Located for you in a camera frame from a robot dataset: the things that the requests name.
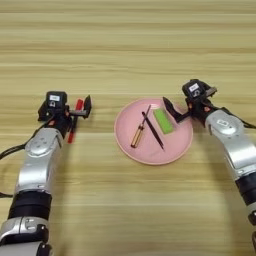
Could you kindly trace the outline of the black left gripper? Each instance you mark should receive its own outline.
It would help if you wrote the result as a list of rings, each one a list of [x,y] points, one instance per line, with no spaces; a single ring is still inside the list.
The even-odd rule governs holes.
[[[38,120],[43,128],[57,129],[61,135],[66,135],[73,123],[74,117],[88,118],[92,109],[91,97],[88,95],[84,101],[84,110],[50,109],[44,101],[38,110]]]

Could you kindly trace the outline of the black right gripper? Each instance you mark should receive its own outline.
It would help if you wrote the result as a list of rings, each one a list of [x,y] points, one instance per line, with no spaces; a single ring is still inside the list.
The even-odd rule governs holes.
[[[217,92],[216,87],[211,87],[206,91],[206,96],[211,97]],[[217,110],[210,100],[207,98],[197,98],[197,99],[186,99],[188,111],[181,115],[177,112],[171,103],[171,101],[164,97],[163,102],[166,110],[170,115],[175,119],[176,122],[179,122],[180,119],[184,120],[185,118],[191,117],[198,120],[202,125],[205,124],[207,117]]]

